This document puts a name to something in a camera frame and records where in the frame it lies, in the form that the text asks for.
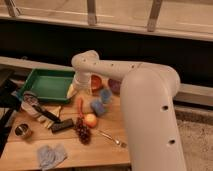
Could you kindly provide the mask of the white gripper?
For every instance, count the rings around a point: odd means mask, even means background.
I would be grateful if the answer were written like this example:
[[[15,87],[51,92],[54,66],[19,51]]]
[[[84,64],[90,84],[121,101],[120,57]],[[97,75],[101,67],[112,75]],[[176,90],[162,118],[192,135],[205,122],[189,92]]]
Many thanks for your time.
[[[87,90],[88,94],[92,95],[90,73],[76,71],[72,84],[67,92],[68,99],[72,98],[77,93],[77,90]]]

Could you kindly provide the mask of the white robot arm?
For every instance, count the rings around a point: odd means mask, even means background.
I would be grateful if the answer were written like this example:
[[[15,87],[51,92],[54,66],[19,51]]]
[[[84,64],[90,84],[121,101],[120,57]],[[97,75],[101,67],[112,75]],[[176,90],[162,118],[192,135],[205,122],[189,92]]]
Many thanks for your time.
[[[92,73],[121,82],[132,171],[187,171],[173,98],[180,78],[171,67],[135,61],[102,60],[94,50],[72,57],[73,87],[87,89]]]

